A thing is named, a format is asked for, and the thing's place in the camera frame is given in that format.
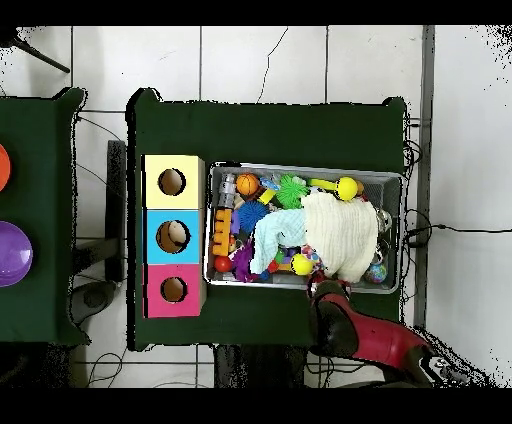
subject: basketball toy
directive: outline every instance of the basketball toy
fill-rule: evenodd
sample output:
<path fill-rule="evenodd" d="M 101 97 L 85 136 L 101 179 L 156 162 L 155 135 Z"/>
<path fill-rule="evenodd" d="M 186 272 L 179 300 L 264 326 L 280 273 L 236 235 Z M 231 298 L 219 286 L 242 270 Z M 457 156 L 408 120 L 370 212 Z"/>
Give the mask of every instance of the basketball toy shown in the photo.
<path fill-rule="evenodd" d="M 253 174 L 241 174 L 236 179 L 236 188 L 244 196 L 254 194 L 259 186 L 258 178 Z"/>

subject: orange block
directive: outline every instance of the orange block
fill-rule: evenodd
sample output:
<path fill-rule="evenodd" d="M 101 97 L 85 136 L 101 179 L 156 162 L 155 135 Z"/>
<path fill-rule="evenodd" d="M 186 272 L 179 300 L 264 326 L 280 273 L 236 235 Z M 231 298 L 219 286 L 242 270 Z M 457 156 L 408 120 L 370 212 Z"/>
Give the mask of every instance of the orange block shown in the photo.
<path fill-rule="evenodd" d="M 215 213 L 215 233 L 213 234 L 212 253 L 217 256 L 229 254 L 229 230 L 231 227 L 231 209 L 219 209 Z"/>

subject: wooden block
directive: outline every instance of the wooden block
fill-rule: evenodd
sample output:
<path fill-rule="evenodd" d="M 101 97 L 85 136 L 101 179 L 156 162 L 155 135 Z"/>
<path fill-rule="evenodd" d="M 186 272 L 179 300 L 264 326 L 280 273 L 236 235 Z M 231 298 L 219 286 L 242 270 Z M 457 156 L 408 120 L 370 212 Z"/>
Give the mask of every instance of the wooden block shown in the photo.
<path fill-rule="evenodd" d="M 148 210 L 146 231 L 148 265 L 201 263 L 202 211 Z"/>
<path fill-rule="evenodd" d="M 147 318 L 199 316 L 206 299 L 200 265 L 148 265 L 147 272 Z"/>
<path fill-rule="evenodd" d="M 148 209 L 202 209 L 205 168 L 197 156 L 143 155 Z"/>

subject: purple bowl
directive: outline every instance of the purple bowl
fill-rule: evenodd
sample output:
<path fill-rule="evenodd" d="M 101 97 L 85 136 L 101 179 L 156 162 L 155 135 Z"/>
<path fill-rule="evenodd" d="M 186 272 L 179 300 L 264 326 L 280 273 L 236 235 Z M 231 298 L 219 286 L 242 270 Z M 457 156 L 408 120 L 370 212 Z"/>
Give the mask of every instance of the purple bowl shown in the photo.
<path fill-rule="evenodd" d="M 30 270 L 33 255 L 25 233 L 16 225 L 0 221 L 0 287 L 21 281 Z"/>

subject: dark green tablecloth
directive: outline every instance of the dark green tablecloth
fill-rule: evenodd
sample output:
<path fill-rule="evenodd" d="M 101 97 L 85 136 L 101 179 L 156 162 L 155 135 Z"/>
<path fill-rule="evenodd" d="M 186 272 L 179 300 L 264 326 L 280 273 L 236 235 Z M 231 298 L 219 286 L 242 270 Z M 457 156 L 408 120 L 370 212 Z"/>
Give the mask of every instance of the dark green tablecloth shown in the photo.
<path fill-rule="evenodd" d="M 71 324 L 73 114 L 84 92 L 65 89 L 54 99 L 0 97 L 0 144 L 12 175 L 0 192 L 0 220 L 20 227 L 34 249 L 32 268 L 18 284 L 0 288 L 0 341 L 78 344 Z"/>
<path fill-rule="evenodd" d="M 311 344 L 308 300 L 299 290 L 209 286 L 201 315 L 194 318 L 142 317 L 142 228 L 140 156 L 188 154 L 214 161 L 403 172 L 405 104 L 255 105 L 159 101 L 152 89 L 139 90 L 127 107 L 129 124 L 129 239 L 136 245 L 135 303 L 129 319 L 135 347 L 147 344 Z M 133 271 L 135 263 L 129 264 Z M 354 294 L 360 312 L 398 321 L 399 292 Z"/>

